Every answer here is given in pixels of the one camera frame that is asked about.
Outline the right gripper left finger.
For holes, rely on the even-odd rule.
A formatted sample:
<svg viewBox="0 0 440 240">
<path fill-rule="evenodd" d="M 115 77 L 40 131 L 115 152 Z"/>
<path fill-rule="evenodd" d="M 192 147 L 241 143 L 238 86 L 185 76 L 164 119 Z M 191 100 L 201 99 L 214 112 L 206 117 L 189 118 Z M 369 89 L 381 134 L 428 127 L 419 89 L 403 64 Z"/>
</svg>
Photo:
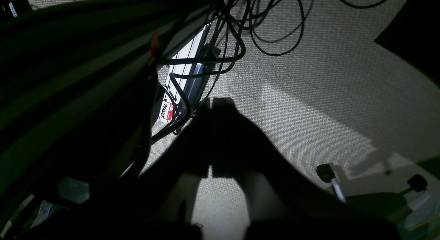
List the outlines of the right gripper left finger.
<svg viewBox="0 0 440 240">
<path fill-rule="evenodd" d="M 202 147 L 196 146 L 193 120 L 141 176 L 112 190 L 112 213 L 105 240 L 201 240 L 191 223 L 201 179 L 208 175 Z"/>
</svg>

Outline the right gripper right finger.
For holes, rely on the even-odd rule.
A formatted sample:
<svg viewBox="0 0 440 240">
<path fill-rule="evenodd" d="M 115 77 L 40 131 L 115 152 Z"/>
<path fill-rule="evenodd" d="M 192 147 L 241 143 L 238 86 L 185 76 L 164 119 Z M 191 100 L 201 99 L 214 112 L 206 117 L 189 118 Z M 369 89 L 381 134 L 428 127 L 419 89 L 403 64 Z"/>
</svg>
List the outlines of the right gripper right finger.
<svg viewBox="0 0 440 240">
<path fill-rule="evenodd" d="M 280 154 L 231 98 L 215 98 L 214 135 L 224 172 L 242 188 L 250 226 L 246 240 L 397 240 L 396 226 L 324 192 Z"/>
</svg>

